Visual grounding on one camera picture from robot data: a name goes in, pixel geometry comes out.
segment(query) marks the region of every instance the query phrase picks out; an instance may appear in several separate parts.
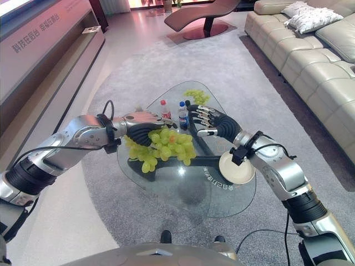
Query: cabinet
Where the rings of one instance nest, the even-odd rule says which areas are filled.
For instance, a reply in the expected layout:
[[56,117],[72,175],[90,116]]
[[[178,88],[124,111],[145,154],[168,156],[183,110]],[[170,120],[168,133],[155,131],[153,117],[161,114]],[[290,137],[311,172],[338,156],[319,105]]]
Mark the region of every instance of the cabinet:
[[60,127],[105,38],[89,0],[45,0],[2,24],[0,171]]

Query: cream leather sofa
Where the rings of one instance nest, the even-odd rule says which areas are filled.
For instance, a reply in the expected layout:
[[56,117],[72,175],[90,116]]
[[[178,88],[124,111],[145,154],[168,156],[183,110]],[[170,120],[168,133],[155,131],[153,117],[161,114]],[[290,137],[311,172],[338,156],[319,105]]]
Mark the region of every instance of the cream leather sofa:
[[[281,11],[292,2],[257,1],[245,32],[355,163],[355,0],[305,1],[345,19],[303,35],[283,24],[289,17]],[[328,42],[319,37],[324,34]]]

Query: bottle label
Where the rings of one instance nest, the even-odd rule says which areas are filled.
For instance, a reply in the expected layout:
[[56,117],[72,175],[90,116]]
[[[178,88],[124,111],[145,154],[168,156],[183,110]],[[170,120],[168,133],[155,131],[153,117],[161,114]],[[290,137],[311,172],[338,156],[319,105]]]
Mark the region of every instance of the bottle label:
[[171,119],[171,113],[170,112],[163,113],[163,114],[161,114],[161,116],[163,118]]
[[179,117],[179,122],[180,122],[180,125],[184,125],[184,126],[189,124],[189,120],[188,120],[187,116]]

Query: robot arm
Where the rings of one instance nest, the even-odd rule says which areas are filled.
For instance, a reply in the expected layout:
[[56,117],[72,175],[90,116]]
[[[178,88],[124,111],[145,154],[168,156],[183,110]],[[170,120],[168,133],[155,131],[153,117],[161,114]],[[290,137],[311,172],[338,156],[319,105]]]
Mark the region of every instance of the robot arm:
[[330,259],[355,264],[355,248],[334,215],[318,200],[300,166],[285,148],[262,132],[243,131],[232,118],[206,106],[189,106],[193,122],[202,124],[198,136],[217,135],[232,142],[232,161],[250,162],[263,174],[275,195],[287,208],[297,233],[305,265],[317,265]]
[[164,125],[176,126],[148,111],[133,112],[109,120],[105,115],[82,115],[73,119],[60,133],[52,135],[24,160],[0,175],[0,233],[10,241],[22,226],[42,189],[76,165],[92,150],[105,148],[115,152],[120,138],[128,135],[135,142],[149,146],[148,133]]

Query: robot finger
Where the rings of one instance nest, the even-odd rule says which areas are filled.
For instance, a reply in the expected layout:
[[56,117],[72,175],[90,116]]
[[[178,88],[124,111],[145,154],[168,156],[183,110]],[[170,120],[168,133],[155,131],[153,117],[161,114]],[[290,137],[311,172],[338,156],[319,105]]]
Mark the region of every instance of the robot finger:
[[193,119],[192,121],[195,124],[200,124],[202,126],[205,126],[206,128],[213,127],[207,120],[204,120],[204,119]]
[[217,136],[217,128],[211,127],[209,129],[201,129],[197,132],[198,137],[205,137],[205,136]]

